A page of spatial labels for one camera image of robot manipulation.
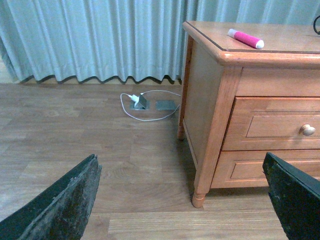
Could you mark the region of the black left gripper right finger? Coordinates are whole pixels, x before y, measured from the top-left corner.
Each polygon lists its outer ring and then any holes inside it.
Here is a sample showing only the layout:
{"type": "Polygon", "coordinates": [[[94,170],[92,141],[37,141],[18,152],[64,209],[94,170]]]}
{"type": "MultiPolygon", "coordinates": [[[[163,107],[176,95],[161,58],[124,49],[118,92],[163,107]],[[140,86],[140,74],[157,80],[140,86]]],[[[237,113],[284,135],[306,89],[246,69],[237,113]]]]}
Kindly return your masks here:
{"type": "Polygon", "coordinates": [[[289,240],[320,238],[320,181],[267,152],[263,172],[269,198],[289,240]]]}

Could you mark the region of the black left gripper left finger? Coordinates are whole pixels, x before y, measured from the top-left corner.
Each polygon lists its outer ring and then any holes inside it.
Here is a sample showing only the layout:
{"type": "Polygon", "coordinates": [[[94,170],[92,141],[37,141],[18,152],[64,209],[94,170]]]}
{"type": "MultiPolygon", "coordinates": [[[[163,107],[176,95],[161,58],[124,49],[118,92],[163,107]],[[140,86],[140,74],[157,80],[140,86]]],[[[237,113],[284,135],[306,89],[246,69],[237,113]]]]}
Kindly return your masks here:
{"type": "Polygon", "coordinates": [[[95,203],[102,166],[94,154],[0,223],[2,240],[79,240],[95,203]]]}

